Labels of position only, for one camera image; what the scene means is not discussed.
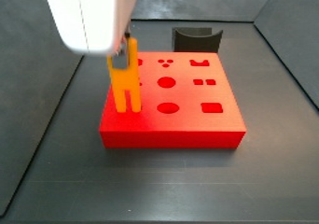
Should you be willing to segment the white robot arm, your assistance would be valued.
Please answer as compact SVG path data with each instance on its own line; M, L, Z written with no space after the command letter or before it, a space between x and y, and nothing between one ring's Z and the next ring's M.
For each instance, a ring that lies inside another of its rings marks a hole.
M60 37L77 53L113 55L137 0L47 0Z

